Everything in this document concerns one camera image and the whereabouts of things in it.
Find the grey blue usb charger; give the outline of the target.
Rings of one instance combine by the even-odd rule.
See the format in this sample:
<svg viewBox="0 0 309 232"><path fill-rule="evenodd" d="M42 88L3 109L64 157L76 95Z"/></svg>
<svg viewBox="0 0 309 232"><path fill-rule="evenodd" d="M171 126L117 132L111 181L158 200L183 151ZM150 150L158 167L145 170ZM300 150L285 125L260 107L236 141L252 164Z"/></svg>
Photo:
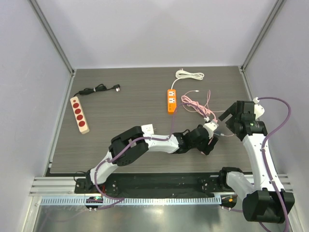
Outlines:
<svg viewBox="0 0 309 232"><path fill-rule="evenodd" d="M219 130L216 130L215 132L214 132L214 135L216 135L216 136L222 136L222 137L225 137L225 134L224 133L222 133L221 131L219 131Z"/></svg>

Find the white cube socket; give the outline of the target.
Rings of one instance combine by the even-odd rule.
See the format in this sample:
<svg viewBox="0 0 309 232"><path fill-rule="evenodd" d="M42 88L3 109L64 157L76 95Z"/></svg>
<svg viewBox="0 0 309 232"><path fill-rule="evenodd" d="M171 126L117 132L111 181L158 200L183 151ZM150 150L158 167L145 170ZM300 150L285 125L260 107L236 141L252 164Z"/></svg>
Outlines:
<svg viewBox="0 0 309 232"><path fill-rule="evenodd" d="M144 133L147 133L147 134L154 134L154 132L155 132L155 129L154 129L154 127L153 127L153 124L142 125L142 126L141 126L141 130L142 130Z"/></svg>

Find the beige red power strip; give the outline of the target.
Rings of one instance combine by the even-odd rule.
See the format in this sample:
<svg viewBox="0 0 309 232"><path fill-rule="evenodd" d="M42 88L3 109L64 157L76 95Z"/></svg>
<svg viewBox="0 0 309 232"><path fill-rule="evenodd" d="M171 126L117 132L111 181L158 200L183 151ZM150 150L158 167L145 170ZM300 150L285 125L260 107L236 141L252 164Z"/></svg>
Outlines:
<svg viewBox="0 0 309 232"><path fill-rule="evenodd" d="M81 134L86 134L90 131L85 114L77 96L70 98L70 103L75 116L75 120Z"/></svg>

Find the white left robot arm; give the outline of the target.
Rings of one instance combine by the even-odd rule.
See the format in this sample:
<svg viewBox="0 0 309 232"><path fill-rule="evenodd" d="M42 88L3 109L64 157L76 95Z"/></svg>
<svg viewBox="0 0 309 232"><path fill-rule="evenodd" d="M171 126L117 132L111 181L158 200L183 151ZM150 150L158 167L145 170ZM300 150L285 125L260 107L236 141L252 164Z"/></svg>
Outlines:
<svg viewBox="0 0 309 232"><path fill-rule="evenodd" d="M87 171L84 188L92 193L102 189L102 184L118 168L132 164L147 152L184 154L197 149L208 155L218 142L214 135L215 122L198 125L194 130L175 132L170 135L146 133L141 126L134 126L111 140L107 154L94 168Z"/></svg>

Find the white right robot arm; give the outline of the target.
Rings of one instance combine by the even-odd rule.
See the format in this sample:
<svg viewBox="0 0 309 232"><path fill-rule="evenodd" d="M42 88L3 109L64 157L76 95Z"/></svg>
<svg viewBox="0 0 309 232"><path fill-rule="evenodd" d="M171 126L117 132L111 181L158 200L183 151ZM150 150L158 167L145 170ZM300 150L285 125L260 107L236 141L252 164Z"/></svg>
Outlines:
<svg viewBox="0 0 309 232"><path fill-rule="evenodd" d="M233 191L242 200L242 212L247 221L259 223L288 223L288 214L295 203L276 172L268 146L272 133L259 120L265 112L260 98L236 101L219 116L226 127L242 141L250 160L253 182L239 168L224 167L219 174L218 187Z"/></svg>

